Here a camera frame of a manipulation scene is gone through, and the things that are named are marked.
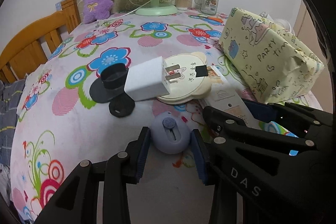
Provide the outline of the small black round object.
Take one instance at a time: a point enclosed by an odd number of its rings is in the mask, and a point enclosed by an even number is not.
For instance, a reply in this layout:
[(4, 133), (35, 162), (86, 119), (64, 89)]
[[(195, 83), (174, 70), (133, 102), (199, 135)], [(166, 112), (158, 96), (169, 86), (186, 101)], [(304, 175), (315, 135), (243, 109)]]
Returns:
[(135, 108), (135, 102), (126, 94), (121, 94), (109, 103), (109, 112), (117, 118), (129, 116)]

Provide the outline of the floral tablecloth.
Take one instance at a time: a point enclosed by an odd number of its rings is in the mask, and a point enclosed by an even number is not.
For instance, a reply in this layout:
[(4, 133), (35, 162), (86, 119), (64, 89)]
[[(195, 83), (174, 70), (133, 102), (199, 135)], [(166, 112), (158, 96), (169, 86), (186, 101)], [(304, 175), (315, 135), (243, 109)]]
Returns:
[[(170, 113), (205, 141), (211, 136), (202, 118), (204, 102), (195, 95), (201, 78), (185, 58), (195, 52), (214, 66), (236, 94), (254, 93), (218, 45), (225, 17), (186, 10), (171, 16), (115, 16), (79, 25), (31, 73), (17, 108), (11, 151), (11, 196), (24, 223), (33, 223), (62, 182), (84, 159), (99, 162), (123, 149), (139, 130), (162, 113)], [(187, 95), (167, 105), (155, 96), (137, 102), (126, 117), (122, 110), (123, 73), (129, 67), (177, 56), (177, 85)]]

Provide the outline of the yellow cartoon storage box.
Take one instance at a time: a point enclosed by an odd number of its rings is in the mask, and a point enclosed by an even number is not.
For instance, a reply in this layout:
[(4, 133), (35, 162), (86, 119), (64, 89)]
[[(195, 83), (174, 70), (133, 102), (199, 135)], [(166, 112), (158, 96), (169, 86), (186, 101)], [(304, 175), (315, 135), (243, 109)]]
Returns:
[(305, 95), (325, 67), (290, 31), (238, 7), (232, 8), (219, 45), (261, 103)]

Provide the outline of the black round stand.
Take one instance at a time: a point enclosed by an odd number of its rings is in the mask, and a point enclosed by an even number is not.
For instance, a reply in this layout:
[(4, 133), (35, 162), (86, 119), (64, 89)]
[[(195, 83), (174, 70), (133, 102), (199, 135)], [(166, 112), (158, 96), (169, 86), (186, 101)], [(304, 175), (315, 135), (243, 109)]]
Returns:
[(128, 68), (123, 63), (105, 68), (90, 86), (89, 94), (96, 103), (107, 103), (124, 92)]

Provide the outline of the white power adapter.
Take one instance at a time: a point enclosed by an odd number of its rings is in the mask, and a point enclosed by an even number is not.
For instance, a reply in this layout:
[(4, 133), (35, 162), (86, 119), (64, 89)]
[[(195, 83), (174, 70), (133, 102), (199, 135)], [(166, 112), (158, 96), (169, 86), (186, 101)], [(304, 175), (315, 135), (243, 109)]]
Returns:
[(179, 64), (167, 65), (162, 56), (129, 68), (124, 91), (134, 101), (170, 94), (170, 81), (181, 77)]

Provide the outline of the cotton swab container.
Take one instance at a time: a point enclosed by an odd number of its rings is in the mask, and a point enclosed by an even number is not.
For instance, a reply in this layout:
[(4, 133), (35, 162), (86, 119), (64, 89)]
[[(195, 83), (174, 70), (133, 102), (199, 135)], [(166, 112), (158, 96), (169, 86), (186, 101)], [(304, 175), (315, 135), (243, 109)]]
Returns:
[(175, 6), (178, 10), (187, 10), (189, 7), (189, 0), (175, 0)]

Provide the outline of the black binder clip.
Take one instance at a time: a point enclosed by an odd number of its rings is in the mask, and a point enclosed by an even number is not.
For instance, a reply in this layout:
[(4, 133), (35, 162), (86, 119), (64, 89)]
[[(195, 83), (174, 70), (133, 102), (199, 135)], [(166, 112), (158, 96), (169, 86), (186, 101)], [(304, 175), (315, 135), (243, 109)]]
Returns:
[(207, 65), (199, 65), (195, 67), (196, 77), (207, 77), (209, 75)]

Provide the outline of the grey oval tape measure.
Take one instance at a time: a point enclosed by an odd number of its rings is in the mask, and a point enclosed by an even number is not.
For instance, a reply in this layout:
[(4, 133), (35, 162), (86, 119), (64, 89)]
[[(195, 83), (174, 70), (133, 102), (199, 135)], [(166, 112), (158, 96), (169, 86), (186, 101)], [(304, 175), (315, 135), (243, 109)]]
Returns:
[(187, 124), (168, 111), (154, 118), (150, 133), (155, 147), (169, 155), (183, 152), (191, 138)]

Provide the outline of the blue plaid bedding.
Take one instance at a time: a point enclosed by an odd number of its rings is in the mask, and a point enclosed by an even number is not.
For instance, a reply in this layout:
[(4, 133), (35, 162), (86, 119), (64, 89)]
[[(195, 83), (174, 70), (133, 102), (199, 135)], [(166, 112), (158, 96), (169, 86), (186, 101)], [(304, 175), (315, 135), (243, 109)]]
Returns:
[(25, 80), (12, 84), (1, 81), (1, 195), (10, 204), (10, 158), (15, 127), (18, 121), (17, 107), (25, 87)]

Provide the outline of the orange handled scissors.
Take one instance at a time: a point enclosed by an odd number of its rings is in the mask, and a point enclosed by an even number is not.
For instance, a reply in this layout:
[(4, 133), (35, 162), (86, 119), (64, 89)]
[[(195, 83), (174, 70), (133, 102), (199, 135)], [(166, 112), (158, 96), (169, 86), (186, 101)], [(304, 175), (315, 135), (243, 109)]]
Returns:
[(224, 26), (224, 21), (221, 18), (207, 15), (189, 15), (190, 18), (199, 19), (213, 26)]

